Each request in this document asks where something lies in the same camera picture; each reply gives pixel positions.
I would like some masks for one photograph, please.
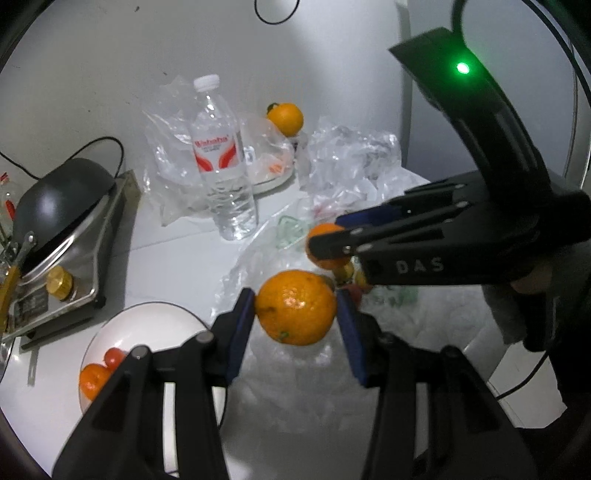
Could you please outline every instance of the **pan handle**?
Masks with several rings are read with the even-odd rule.
[[[14,264],[8,270],[8,275],[4,279],[4,283],[0,287],[0,333],[6,332],[8,326],[8,309],[12,302],[14,291],[17,287],[18,281],[21,279],[21,268],[27,255],[33,250],[37,244],[37,239],[33,232],[25,235],[22,242],[22,247],[18,252]]]
[[[20,278],[20,267],[18,265],[13,265],[8,270],[8,275],[0,287],[0,331],[2,332],[6,332],[8,326],[8,309],[10,308],[12,296],[14,295],[14,290],[16,289]]]

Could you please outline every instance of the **cherry tomato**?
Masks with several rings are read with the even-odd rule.
[[[121,362],[123,362],[126,356],[127,352],[124,352],[120,348],[112,347],[106,351],[103,360],[105,361],[107,368],[114,372],[117,370],[117,367],[121,365]]]

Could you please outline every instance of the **black cable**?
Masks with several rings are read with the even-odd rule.
[[[91,145],[94,145],[95,143],[98,143],[98,142],[102,142],[104,140],[111,140],[111,141],[115,142],[117,145],[119,145],[119,148],[121,149],[121,158],[119,159],[119,164],[117,165],[117,170],[115,171],[115,177],[117,178],[119,176],[119,171],[121,170],[121,166],[123,165],[123,160],[125,159],[125,147],[123,146],[123,143],[121,143],[121,140],[119,140],[118,138],[112,137],[110,135],[105,135],[104,137],[99,137],[99,138],[95,138],[94,140],[91,140],[86,145],[84,145],[82,148],[79,148],[72,155],[70,155],[66,159],[66,161],[67,160],[71,160],[72,158],[74,158],[75,156],[77,156],[78,153],[80,153],[81,151],[83,151],[86,148],[90,147]],[[15,162],[13,159],[9,158],[2,151],[0,151],[0,157],[2,157],[5,160],[7,160],[9,163],[11,163],[12,165],[14,165],[16,168],[19,168],[20,170],[22,170],[24,173],[26,173],[27,175],[29,175],[33,180],[39,180],[40,179],[40,177],[37,177],[36,175],[33,175],[33,173],[31,173],[30,171],[28,171],[22,165],[20,165],[17,162]]]
[[[300,7],[300,0],[297,0],[297,2],[295,3],[294,9],[291,11],[291,13],[287,17],[285,17],[283,20],[279,20],[278,22],[269,22],[268,20],[265,20],[261,16],[261,14],[259,13],[259,11],[258,11],[258,0],[255,0],[255,13],[256,13],[256,16],[257,16],[257,18],[261,22],[263,22],[264,24],[267,24],[267,25],[281,25],[281,24],[287,22],[291,17],[293,17],[296,14],[297,9],[299,7]]]
[[[574,56],[574,53],[571,50],[569,44],[566,42],[566,40],[560,34],[558,29],[554,26],[554,24],[550,21],[550,19],[548,17],[546,17],[546,15],[544,15],[544,12],[542,12],[542,10],[535,3],[533,3],[531,0],[521,0],[521,1],[524,4],[526,4],[530,8],[530,10],[532,10],[533,13],[536,14],[536,16],[542,21],[542,23],[546,26],[546,28],[548,28],[548,30],[550,30],[550,33],[552,33],[552,35],[554,36],[556,41],[559,43],[564,54],[566,55],[570,64],[572,65],[573,70],[574,70],[575,74],[577,75],[577,78],[581,82],[581,87],[583,88],[583,90],[585,92],[585,96],[587,97],[587,101],[588,101],[589,105],[591,105],[591,87],[589,86],[589,83],[587,82],[587,79],[583,73],[583,70],[579,66],[579,62],[577,61],[576,57]],[[464,11],[464,8],[465,8],[467,2],[468,2],[468,0],[455,0],[453,3],[453,6],[452,6],[452,30],[457,35],[460,35],[462,40],[464,40],[463,31],[462,31],[462,14],[463,14],[463,11]]]
[[[585,284],[583,285],[583,289],[581,290],[581,293],[579,294],[579,298],[577,298],[577,301],[575,302],[575,304],[573,306],[573,310],[567,316],[567,318],[569,319],[569,321],[567,322],[568,325],[572,325],[576,322],[578,316],[580,315],[580,311],[583,308],[583,304],[584,304],[585,300],[587,299],[587,297],[589,296],[589,291],[591,291],[591,274],[589,274],[587,276],[587,280],[585,280]],[[513,393],[515,393],[516,391],[518,391],[518,390],[522,389],[524,386],[526,386],[530,382],[530,380],[535,377],[536,373],[540,370],[540,368],[542,367],[542,365],[544,364],[544,362],[546,361],[548,356],[552,353],[552,350],[558,344],[559,341],[560,341],[560,337],[557,335],[550,342],[550,345],[548,346],[547,350],[544,352],[544,355],[542,355],[542,358],[540,358],[540,360],[538,361],[538,363],[536,364],[534,369],[531,371],[531,373],[527,377],[525,377],[525,380],[523,380],[523,382],[517,384],[513,388],[510,388],[506,392],[504,392],[500,395],[497,395],[495,397],[495,399],[502,400],[503,398],[508,397],[509,395],[513,395]]]
[[[544,362],[546,361],[546,359],[548,358],[549,354],[550,354],[550,349],[552,348],[553,345],[551,345],[548,350],[546,350],[544,352],[544,355],[542,355],[542,358],[540,358],[540,361],[536,364],[536,366],[534,367],[534,369],[531,371],[531,373],[525,377],[525,380],[523,380],[523,382],[517,384],[516,386],[514,386],[513,388],[510,388],[509,390],[507,390],[506,392],[497,395],[495,397],[495,400],[503,400],[503,398],[508,397],[509,395],[513,395],[516,391],[522,389],[524,386],[526,386],[530,380],[532,378],[535,377],[536,373],[540,370],[540,368],[542,368],[542,365],[544,365]]]
[[[16,163],[13,159],[11,159],[10,157],[8,157],[1,150],[0,150],[0,157],[2,157],[4,160],[7,160],[7,162],[11,163],[16,168],[20,168],[20,170],[22,170],[24,173],[26,173],[27,175],[29,175],[33,180],[39,180],[39,177],[37,177],[36,175],[33,175],[25,167],[23,167],[22,165],[19,165],[18,163]]]

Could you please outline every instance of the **blue gripper pad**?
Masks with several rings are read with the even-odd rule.
[[[254,291],[250,288],[243,288],[233,310],[229,313],[235,318],[236,328],[228,352],[228,368],[226,370],[228,385],[238,376],[242,366],[242,358],[246,351],[246,344],[251,334],[252,324],[255,320]]]
[[[377,207],[341,215],[335,223],[343,228],[355,228],[362,225],[380,226],[401,218],[402,208],[383,203]]]
[[[349,365],[361,386],[368,386],[369,375],[365,368],[365,348],[355,326],[357,308],[347,290],[336,292],[336,318],[339,322],[340,334],[345,344]]]

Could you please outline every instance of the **green light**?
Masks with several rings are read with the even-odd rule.
[[[457,64],[456,68],[458,72],[463,73],[464,75],[470,73],[470,67],[467,65],[467,63],[460,62]]]

